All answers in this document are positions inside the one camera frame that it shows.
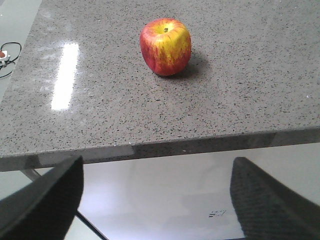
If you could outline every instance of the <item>apple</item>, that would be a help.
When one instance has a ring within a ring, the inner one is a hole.
[[[146,64],[161,76],[181,72],[191,57],[190,33],[174,18],[156,19],[144,26],[140,47]]]

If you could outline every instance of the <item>granite countertop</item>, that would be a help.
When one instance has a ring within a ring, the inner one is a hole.
[[[319,16],[317,0],[43,0],[0,104],[0,162],[320,142]],[[142,28],[163,17],[192,40],[172,77],[140,53]]]

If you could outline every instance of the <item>table top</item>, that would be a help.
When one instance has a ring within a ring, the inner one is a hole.
[[[319,16],[316,0],[43,0],[0,104],[0,156],[318,131]],[[139,45],[163,17],[192,41],[170,77]]]

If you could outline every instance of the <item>floor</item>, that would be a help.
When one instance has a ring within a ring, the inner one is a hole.
[[[40,3],[0,0],[1,45],[25,43]],[[0,79],[0,102],[9,83],[10,77]],[[319,148],[313,143],[88,164],[79,211],[110,240],[241,238],[229,194],[233,159],[251,159],[320,205]],[[0,172],[0,199],[29,183],[20,171]],[[212,212],[216,217],[208,218]],[[65,239],[99,238],[75,218]]]

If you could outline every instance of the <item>black cable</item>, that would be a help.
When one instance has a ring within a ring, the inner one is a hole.
[[[2,52],[3,47],[6,46],[6,45],[8,45],[8,44],[18,44],[18,45],[19,45],[20,50],[19,50],[18,56],[16,56],[16,57],[15,57],[14,59],[12,59],[12,60],[7,60],[7,61],[5,61],[6,66],[8,66],[9,64],[14,64],[14,65],[16,65],[15,60],[17,60],[17,59],[19,58],[19,56],[20,56],[20,53],[21,53],[21,51],[22,51],[22,45],[21,45],[19,42],[16,42],[16,41],[6,42],[6,43],[2,44],[2,46],[0,47],[0,51]],[[3,76],[0,76],[0,79],[9,76],[10,74],[12,74],[13,71],[14,71],[14,68],[13,68],[12,71],[10,71],[9,73],[7,73],[7,74],[5,74],[5,75],[3,75]]]
[[[77,211],[75,214],[78,219],[81,220],[92,232],[94,232],[101,240],[109,240],[105,235],[103,235],[91,222],[86,219],[81,212]]]

